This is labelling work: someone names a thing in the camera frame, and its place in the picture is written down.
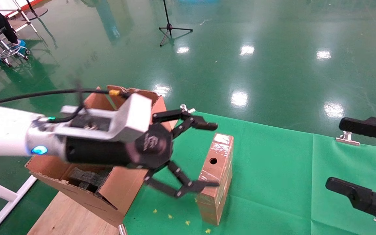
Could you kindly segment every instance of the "wooden board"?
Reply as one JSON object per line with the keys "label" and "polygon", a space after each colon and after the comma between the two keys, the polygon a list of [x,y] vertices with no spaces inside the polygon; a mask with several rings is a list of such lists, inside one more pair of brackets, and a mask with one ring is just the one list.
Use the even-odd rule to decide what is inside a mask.
{"label": "wooden board", "polygon": [[118,235],[118,229],[59,192],[27,235]]}

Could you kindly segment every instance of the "green floor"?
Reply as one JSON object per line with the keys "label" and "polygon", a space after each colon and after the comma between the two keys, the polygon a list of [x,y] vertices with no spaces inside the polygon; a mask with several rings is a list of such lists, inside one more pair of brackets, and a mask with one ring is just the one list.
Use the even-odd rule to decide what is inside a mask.
{"label": "green floor", "polygon": [[[159,43],[161,0],[52,0],[20,31],[28,64],[0,67],[0,98],[33,91],[108,84],[151,89],[169,109],[205,113],[338,136],[343,116],[376,116],[376,0],[168,1],[174,27],[194,31]],[[174,37],[185,31],[173,31]],[[7,104],[54,115],[73,95]],[[376,145],[376,139],[357,137]],[[0,158],[0,183],[27,179],[24,158]],[[0,235],[24,235],[55,190],[37,183]],[[5,202],[0,199],[0,209]]]}

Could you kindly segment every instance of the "black cable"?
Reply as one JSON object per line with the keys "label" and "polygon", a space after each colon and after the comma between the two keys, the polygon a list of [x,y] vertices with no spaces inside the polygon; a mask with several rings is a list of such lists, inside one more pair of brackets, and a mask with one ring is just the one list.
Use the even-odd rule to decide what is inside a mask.
{"label": "black cable", "polygon": [[48,123],[69,122],[69,121],[73,120],[74,118],[76,118],[76,116],[78,116],[79,111],[81,111],[83,108],[84,108],[84,105],[80,104],[71,115],[69,115],[67,117],[49,119],[47,122]]}
{"label": "black cable", "polygon": [[25,95],[18,95],[13,96],[9,98],[0,99],[0,104],[14,101],[14,100],[21,100],[25,98],[32,98],[32,97],[38,97],[43,95],[55,95],[55,94],[68,94],[68,93],[76,93],[76,92],[82,92],[82,93],[100,93],[100,94],[108,94],[109,91],[107,90],[96,90],[96,89],[64,89],[64,90],[55,90],[55,91],[47,91],[47,92],[36,92],[31,94],[25,94]]}

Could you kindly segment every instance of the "tripod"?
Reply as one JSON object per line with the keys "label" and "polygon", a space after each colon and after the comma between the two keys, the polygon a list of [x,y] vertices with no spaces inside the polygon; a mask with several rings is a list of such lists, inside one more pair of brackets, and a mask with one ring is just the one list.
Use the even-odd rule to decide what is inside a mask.
{"label": "tripod", "polygon": [[159,27],[159,29],[166,29],[166,33],[164,34],[163,39],[161,41],[161,44],[159,44],[159,46],[163,45],[163,43],[165,42],[165,39],[167,37],[167,34],[169,34],[172,37],[172,30],[173,29],[188,30],[188,31],[192,32],[192,28],[173,28],[172,25],[169,23],[169,16],[167,15],[167,8],[166,8],[165,0],[163,0],[163,5],[164,5],[164,11],[166,13],[167,25],[166,25],[166,27]]}

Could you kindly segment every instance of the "cardboard box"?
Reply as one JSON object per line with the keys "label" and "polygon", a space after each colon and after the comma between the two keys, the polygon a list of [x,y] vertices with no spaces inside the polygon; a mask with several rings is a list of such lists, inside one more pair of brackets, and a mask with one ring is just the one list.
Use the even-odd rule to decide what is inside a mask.
{"label": "cardboard box", "polygon": [[197,195],[203,221],[218,226],[230,187],[234,138],[216,133],[201,170],[199,180],[218,181],[219,187],[206,187]]}
{"label": "cardboard box", "polygon": [[[134,88],[125,89],[120,86],[111,85],[107,86],[107,89],[125,90],[131,93],[137,92],[152,100],[152,113],[166,111],[163,97],[158,96],[155,92]],[[117,107],[120,107],[124,103],[123,98],[109,98],[103,94],[93,93],[85,100],[85,105],[87,108],[116,110]],[[164,122],[162,125],[168,130],[171,130],[175,123],[176,122]],[[75,167],[96,173],[105,170],[106,167],[99,165],[70,164],[63,162],[56,156],[33,156],[25,166],[37,179],[63,192],[115,227],[122,223],[124,216],[143,184],[143,177],[147,172],[145,169],[114,167],[96,192],[90,192],[73,185],[73,182],[68,179],[69,173]]]}

